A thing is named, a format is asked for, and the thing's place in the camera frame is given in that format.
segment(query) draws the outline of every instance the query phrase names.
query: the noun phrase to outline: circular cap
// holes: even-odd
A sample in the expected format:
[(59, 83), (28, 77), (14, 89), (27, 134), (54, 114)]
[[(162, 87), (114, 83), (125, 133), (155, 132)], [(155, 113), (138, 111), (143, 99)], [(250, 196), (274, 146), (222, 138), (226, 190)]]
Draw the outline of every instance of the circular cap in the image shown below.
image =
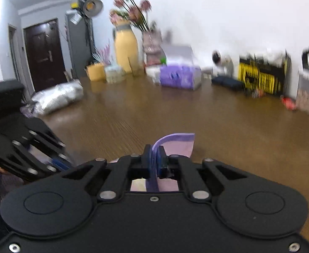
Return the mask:
[(99, 194), (99, 197), (101, 197), (101, 198), (104, 199), (104, 200), (112, 200), (112, 199), (114, 199), (116, 196), (117, 196), (117, 194), (116, 194), (114, 191), (111, 191), (111, 190), (105, 190), (105, 191), (102, 191), (102, 192)]
[(50, 214), (59, 210), (64, 203), (63, 197), (54, 192), (39, 192), (24, 201), (24, 207), (34, 214)]
[(308, 204), (296, 190), (259, 177), (229, 181), (216, 208), (228, 227), (259, 238), (278, 238), (301, 229)]
[(204, 190), (198, 190), (198, 191), (194, 191), (192, 196), (195, 199), (204, 200), (204, 199), (207, 199), (209, 197), (209, 193), (207, 191), (204, 191)]
[(284, 200), (273, 192), (255, 192), (246, 197), (246, 206), (256, 213), (274, 214), (283, 209)]
[(80, 225), (90, 215), (92, 204), (90, 195), (74, 180), (46, 178), (7, 194), (0, 214), (15, 232), (43, 237)]

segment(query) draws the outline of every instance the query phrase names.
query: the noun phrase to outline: red object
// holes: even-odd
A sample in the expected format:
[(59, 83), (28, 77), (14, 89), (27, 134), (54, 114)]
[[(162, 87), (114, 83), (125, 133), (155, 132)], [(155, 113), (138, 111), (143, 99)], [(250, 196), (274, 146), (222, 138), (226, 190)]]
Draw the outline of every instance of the red object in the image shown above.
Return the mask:
[(296, 104), (291, 98), (284, 98), (281, 96), (280, 100), (288, 110), (296, 110)]

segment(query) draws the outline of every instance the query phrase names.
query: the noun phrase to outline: doorway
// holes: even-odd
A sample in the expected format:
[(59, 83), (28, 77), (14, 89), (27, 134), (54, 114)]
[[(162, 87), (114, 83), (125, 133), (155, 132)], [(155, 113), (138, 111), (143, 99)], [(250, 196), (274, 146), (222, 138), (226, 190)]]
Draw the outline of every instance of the doorway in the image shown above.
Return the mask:
[(36, 92), (67, 81), (57, 19), (25, 28), (24, 40)]
[(13, 62), (13, 69), (14, 69), (16, 80), (20, 82), (21, 79), (18, 73), (16, 53), (15, 53), (15, 44), (14, 44), (14, 35), (16, 33), (16, 28), (8, 26), (8, 29), (9, 29), (9, 47), (10, 47), (11, 59)]

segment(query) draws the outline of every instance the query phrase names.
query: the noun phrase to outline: door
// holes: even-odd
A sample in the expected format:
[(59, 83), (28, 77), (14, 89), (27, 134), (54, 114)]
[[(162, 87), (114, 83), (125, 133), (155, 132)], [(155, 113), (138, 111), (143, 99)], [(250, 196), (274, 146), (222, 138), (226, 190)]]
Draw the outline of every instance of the door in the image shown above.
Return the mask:
[(66, 82), (57, 19), (25, 28), (24, 37), (35, 91)]

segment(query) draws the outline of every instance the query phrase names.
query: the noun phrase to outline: yellow box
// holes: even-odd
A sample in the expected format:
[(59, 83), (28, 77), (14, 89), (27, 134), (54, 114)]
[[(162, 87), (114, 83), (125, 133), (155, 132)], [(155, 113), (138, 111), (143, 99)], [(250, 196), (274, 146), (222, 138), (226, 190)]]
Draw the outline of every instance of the yellow box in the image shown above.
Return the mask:
[(103, 64), (93, 64), (87, 66), (86, 73), (91, 81), (101, 81), (106, 79)]

